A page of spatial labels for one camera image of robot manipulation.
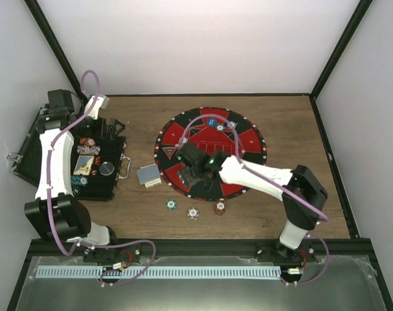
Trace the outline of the blue green poker chip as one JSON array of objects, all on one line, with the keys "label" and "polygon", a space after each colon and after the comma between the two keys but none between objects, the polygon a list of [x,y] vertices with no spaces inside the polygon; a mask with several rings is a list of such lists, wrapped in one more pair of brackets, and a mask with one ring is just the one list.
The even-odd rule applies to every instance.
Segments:
[{"label": "blue green poker chip", "polygon": [[217,131],[222,132],[222,131],[224,130],[224,125],[218,124],[218,125],[216,126],[216,129],[217,129]]}]

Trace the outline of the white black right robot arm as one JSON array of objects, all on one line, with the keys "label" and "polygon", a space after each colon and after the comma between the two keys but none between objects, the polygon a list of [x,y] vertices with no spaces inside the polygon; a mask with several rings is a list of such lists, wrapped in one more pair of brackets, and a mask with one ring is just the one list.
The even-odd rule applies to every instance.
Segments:
[{"label": "white black right robot arm", "polygon": [[282,260],[293,260],[300,253],[300,244],[307,234],[319,222],[328,221],[322,212],[328,193],[308,167],[273,168],[220,151],[208,155],[192,143],[184,144],[176,158],[184,164],[178,175],[186,186],[199,181],[220,181],[280,200],[287,217],[276,245],[277,255]]}]

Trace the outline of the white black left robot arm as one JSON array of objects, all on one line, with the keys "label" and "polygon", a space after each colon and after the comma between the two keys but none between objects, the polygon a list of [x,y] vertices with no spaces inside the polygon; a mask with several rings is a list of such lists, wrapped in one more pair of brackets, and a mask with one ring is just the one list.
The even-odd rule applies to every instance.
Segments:
[{"label": "white black left robot arm", "polygon": [[71,120],[72,106],[58,105],[49,109],[38,122],[41,144],[41,171],[35,200],[25,204],[24,212],[43,240],[53,241],[65,255],[72,252],[64,243],[97,247],[104,260],[113,262],[120,257],[121,245],[111,239],[110,229],[91,220],[89,211],[74,196],[72,176],[87,178],[93,171],[93,156],[79,155],[71,166],[74,147],[73,128],[86,128],[98,120],[98,112],[109,99],[94,95],[84,114]]}]

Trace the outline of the white blue chip stack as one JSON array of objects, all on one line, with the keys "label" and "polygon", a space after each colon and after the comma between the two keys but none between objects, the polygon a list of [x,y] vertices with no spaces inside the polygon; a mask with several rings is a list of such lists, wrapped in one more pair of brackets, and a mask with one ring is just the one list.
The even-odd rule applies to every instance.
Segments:
[{"label": "white blue chip stack", "polygon": [[187,217],[191,220],[197,220],[199,218],[199,210],[191,207],[187,210]]}]

